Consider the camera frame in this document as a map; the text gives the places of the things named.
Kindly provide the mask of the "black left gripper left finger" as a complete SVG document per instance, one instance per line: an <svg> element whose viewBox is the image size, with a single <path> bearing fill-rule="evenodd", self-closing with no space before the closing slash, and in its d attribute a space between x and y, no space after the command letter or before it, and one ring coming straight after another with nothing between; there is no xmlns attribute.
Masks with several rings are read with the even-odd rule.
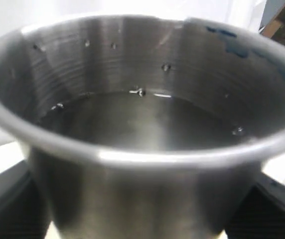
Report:
<svg viewBox="0 0 285 239"><path fill-rule="evenodd" d="M50 220L24 161L0 173L0 239L43 239Z"/></svg>

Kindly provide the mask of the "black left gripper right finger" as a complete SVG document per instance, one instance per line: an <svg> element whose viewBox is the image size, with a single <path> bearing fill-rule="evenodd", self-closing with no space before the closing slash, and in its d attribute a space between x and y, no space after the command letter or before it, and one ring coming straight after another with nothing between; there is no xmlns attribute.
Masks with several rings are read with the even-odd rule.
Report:
<svg viewBox="0 0 285 239"><path fill-rule="evenodd" d="M285 239L285 185L262 173L225 233L229 239Z"/></svg>

